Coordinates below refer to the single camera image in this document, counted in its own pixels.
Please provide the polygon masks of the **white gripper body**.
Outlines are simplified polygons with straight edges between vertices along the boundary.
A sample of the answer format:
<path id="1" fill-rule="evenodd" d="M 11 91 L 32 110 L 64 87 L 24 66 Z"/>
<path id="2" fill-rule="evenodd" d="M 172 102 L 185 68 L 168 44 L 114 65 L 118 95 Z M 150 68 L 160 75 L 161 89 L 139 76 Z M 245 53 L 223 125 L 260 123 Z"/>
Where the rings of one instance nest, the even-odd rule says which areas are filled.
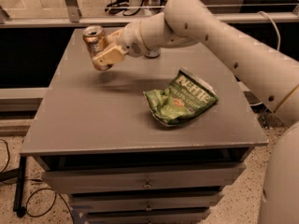
<path id="1" fill-rule="evenodd" d="M 127 51 L 127 54 L 133 57 L 146 55 L 150 51 L 143 42 L 140 24 L 140 21 L 127 24 L 121 29 L 119 38 L 119 42 Z"/>

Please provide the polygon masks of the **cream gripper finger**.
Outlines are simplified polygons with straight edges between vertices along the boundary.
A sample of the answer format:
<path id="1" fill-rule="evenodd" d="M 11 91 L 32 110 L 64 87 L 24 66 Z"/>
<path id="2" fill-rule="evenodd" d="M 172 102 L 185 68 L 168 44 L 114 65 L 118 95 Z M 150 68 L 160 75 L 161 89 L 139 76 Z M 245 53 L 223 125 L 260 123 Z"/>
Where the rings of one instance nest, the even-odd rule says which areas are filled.
<path id="1" fill-rule="evenodd" d="M 111 33 L 110 35 L 107 36 L 107 42 L 109 44 L 120 45 L 121 44 L 121 33 L 122 33 L 122 29 Z"/>
<path id="2" fill-rule="evenodd" d="M 127 51 L 121 45 L 109 45 L 92 57 L 95 68 L 105 68 L 124 60 Z"/>

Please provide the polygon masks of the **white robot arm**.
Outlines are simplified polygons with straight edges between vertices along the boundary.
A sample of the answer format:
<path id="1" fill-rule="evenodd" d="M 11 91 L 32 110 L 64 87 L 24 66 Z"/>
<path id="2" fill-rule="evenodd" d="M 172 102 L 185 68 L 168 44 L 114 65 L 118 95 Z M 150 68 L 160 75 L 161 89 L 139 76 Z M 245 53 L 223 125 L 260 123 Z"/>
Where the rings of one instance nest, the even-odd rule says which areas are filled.
<path id="1" fill-rule="evenodd" d="M 274 144 L 258 224 L 299 224 L 299 62 L 219 21 L 200 0 L 168 0 L 164 12 L 102 38 L 98 69 L 154 48 L 205 45 L 289 129 Z"/>

